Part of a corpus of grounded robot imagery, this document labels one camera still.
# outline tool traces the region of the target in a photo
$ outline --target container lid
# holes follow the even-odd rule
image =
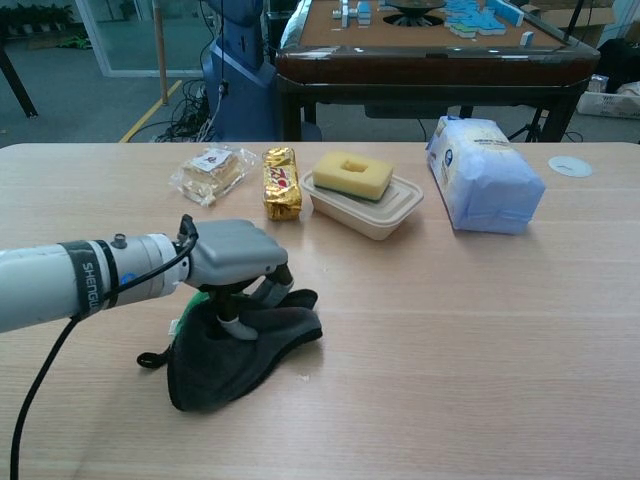
[[[309,195],[378,227],[397,225],[424,198],[420,187],[396,175],[391,177],[389,186],[377,202],[317,188],[313,184],[312,172],[307,172],[302,177],[300,185]]]

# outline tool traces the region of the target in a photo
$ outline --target plastic container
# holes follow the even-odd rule
[[[640,119],[640,97],[584,92],[577,110],[583,115]]]
[[[302,177],[300,185],[316,210],[373,240],[391,235],[424,198],[420,187],[395,175],[377,202],[316,188],[312,172]]]

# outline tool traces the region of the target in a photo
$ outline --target light wood tabletop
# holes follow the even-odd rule
[[[203,145],[0,150],[0,249],[173,237],[183,213],[243,217],[288,249],[324,329],[204,415],[175,410],[165,372],[135,362],[168,345],[192,289],[90,317],[31,408],[22,478],[640,478],[639,146],[517,145],[547,185],[521,236],[454,233],[423,144],[292,146],[301,172],[335,149],[390,160],[425,200],[375,242],[308,198],[299,222],[269,222],[259,169],[212,208],[190,202],[168,179]],[[559,154],[594,174],[553,172]],[[20,404],[65,323],[0,335],[2,478]]]

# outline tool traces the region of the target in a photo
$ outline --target beige container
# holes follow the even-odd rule
[[[311,172],[302,177],[300,185],[316,210],[373,240],[391,235],[424,198],[420,187],[395,175],[377,202],[316,188]]]

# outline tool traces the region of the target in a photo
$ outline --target wooden pole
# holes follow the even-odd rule
[[[156,33],[156,54],[158,56],[158,71],[160,72],[160,87],[162,89],[162,104],[168,105],[169,94],[167,88],[167,61],[164,53],[164,31],[162,29],[162,9],[157,0],[153,0],[153,28]]]

